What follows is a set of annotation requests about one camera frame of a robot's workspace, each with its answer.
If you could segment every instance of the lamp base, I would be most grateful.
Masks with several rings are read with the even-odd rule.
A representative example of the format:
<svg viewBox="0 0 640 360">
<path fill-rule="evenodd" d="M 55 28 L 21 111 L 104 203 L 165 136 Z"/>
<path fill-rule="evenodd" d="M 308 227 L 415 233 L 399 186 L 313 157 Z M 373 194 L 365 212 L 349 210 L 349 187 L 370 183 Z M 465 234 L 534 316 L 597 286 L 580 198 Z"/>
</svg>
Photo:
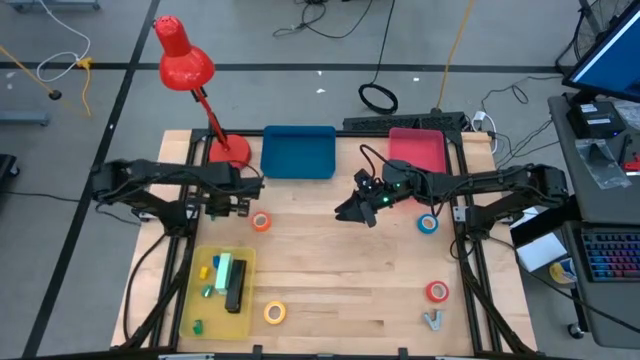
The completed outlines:
<svg viewBox="0 0 640 360">
<path fill-rule="evenodd" d="M 209 150 L 209 162 L 229 161 L 235 168 L 242 169 L 251 160 L 251 147 L 247 139 L 240 135 L 227 135 L 229 150 L 225 150 L 222 143 L 215 139 Z"/>
</svg>

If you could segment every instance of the wooden tabletop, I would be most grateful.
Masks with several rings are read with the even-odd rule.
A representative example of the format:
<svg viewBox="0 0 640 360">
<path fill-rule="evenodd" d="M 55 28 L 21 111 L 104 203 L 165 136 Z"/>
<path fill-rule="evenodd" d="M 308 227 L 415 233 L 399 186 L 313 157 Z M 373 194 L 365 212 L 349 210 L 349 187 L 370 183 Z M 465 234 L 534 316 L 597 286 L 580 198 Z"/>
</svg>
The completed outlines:
<svg viewBox="0 0 640 360">
<path fill-rule="evenodd" d="M 184 163 L 189 137 L 190 131 L 165 132 L 158 160 Z M 253 151 L 251 164 L 259 168 L 262 138 L 247 139 Z M 495 168 L 486 134 L 465 133 L 463 141 L 469 172 Z M 273 225 L 266 233 L 254 232 L 247 218 L 235 214 L 215 221 L 208 216 L 200 218 L 196 246 L 248 246 L 256 250 L 253 320 L 250 337 L 244 341 L 181 338 L 180 351 L 250 352 L 254 344 L 261 344 L 265 353 L 381 355 L 397 354 L 398 347 L 407 347 L 411 355 L 472 355 L 460 269 L 449 255 L 453 225 L 448 205 L 440 214 L 438 231 L 428 236 L 416 227 L 416 220 L 428 208 L 413 200 L 381 210 L 372 229 L 334 219 L 333 209 L 355 187 L 354 173 L 367 168 L 358 150 L 362 143 L 388 154 L 387 139 L 338 138 L 332 179 L 265 179 L 266 187 L 259 200 L 252 200 L 251 211 L 271 214 Z M 455 149 L 450 146 L 449 151 L 455 159 Z M 456 173 L 455 161 L 452 166 Z M 151 192 L 166 200 L 176 199 L 178 191 L 178 186 L 151 187 Z M 477 195 L 475 200 L 487 204 L 499 196 Z M 157 221 L 142 225 L 132 265 L 161 234 Z M 511 240 L 504 225 L 496 225 L 492 235 Z M 130 332 L 157 301 L 168 242 L 145 260 L 134 280 Z M 513 252 L 494 242 L 483 245 L 494 303 L 524 343 L 535 349 Z M 425 298 L 425 285 L 434 280 L 448 285 L 451 294 L 447 301 L 435 304 Z M 280 325 L 270 325 L 262 317 L 265 305 L 272 300 L 287 308 Z M 161 343 L 167 342 L 173 308 L 172 303 L 165 313 Z M 489 349 L 486 317 L 477 301 L 476 308 L 483 346 Z M 439 331 L 432 331 L 423 313 L 436 309 L 443 311 L 442 325 Z M 123 341 L 121 309 L 112 344 Z"/>
</svg>

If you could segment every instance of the red tape roll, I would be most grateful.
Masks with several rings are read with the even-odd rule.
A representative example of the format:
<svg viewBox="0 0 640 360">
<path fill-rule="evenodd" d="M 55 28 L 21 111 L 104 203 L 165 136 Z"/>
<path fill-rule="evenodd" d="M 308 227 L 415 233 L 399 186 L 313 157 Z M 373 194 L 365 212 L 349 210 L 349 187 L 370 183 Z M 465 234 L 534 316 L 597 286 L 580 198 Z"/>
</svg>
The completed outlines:
<svg viewBox="0 0 640 360">
<path fill-rule="evenodd" d="M 442 281 L 433 281 L 427 285 L 427 298 L 433 302 L 443 302 L 449 298 L 449 288 Z"/>
</svg>

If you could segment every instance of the black floor line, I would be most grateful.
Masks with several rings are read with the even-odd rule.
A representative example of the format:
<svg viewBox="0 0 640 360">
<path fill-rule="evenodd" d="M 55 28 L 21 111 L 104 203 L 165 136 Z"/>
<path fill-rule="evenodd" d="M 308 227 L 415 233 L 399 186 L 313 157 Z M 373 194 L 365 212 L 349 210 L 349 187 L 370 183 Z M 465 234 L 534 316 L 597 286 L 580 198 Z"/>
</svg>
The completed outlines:
<svg viewBox="0 0 640 360">
<path fill-rule="evenodd" d="M 144 44 L 149 35 L 149 31 L 151 29 L 156 11 L 158 10 L 159 3 L 160 0 L 152 0 L 151 4 L 149 5 L 147 15 L 145 17 L 144 23 L 142 24 L 142 29 L 140 30 L 138 40 L 136 41 L 135 48 L 133 49 L 133 54 L 131 55 L 131 60 L 129 61 L 124 79 L 122 80 L 122 85 L 120 85 L 120 90 L 118 91 L 113 109 L 111 110 L 111 114 L 109 115 L 109 121 L 107 123 L 107 126 L 105 127 L 104 134 L 102 135 L 102 140 L 100 141 L 98 151 L 96 152 L 96 156 L 93 160 L 93 165 L 103 163 L 107 156 L 109 145 L 111 144 L 111 139 L 113 138 L 113 133 L 116 130 L 120 114 L 122 113 L 122 108 L 124 107 L 129 89 L 131 88 L 136 65 L 138 64 L 138 62 L 140 61 L 140 57 L 142 56 L 142 50 L 144 49 Z M 36 320 L 34 321 L 33 327 L 31 328 L 29 339 L 27 340 L 24 352 L 22 353 L 23 358 L 35 357 L 38 354 L 38 349 L 40 348 L 42 338 L 44 337 L 49 319 L 51 318 L 51 313 L 53 312 L 53 308 L 58 298 L 60 288 L 62 287 L 64 277 L 67 273 L 67 269 L 69 268 L 69 263 L 71 262 L 71 257 L 75 250 L 76 243 L 78 242 L 82 224 L 84 223 L 84 219 L 87 215 L 87 210 L 89 209 L 89 205 L 91 203 L 91 183 L 89 180 L 90 179 L 87 178 L 84 190 L 82 191 L 82 196 L 80 197 L 80 203 L 78 204 L 76 212 L 73 215 L 73 220 L 71 221 L 69 232 L 67 233 L 64 245 L 62 246 L 62 250 L 60 251 L 60 257 L 58 258 L 58 262 L 56 263 L 53 275 L 51 276 L 51 280 L 49 281 L 49 286 L 47 287 L 47 291 L 44 295 L 44 298 L 42 299 L 42 304 L 40 305 L 40 309 L 38 310 Z"/>
<path fill-rule="evenodd" d="M 37 62 L 23 63 L 29 69 L 35 69 Z M 47 69 L 63 70 L 69 63 L 49 63 Z M 93 70 L 127 70 L 129 63 L 95 63 Z M 158 63 L 137 63 L 135 70 L 158 70 Z M 444 64 L 382 64 L 380 71 L 389 72 L 443 72 Z M 18 69 L 12 62 L 0 62 L 0 69 Z M 375 71 L 376 64 L 216 64 L 216 71 Z M 451 65 L 452 73 L 487 73 L 487 74 L 555 74 L 553 66 L 520 66 L 520 65 Z"/>
</svg>

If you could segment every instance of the monitor screen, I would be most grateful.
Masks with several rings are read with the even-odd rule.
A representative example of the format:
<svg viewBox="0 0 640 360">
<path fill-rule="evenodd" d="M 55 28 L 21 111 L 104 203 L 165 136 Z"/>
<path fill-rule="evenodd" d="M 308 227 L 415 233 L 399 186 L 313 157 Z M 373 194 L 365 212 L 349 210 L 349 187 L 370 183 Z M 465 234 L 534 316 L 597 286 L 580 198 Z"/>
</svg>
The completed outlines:
<svg viewBox="0 0 640 360">
<path fill-rule="evenodd" d="M 640 1 L 629 5 L 563 83 L 640 102 Z"/>
</svg>

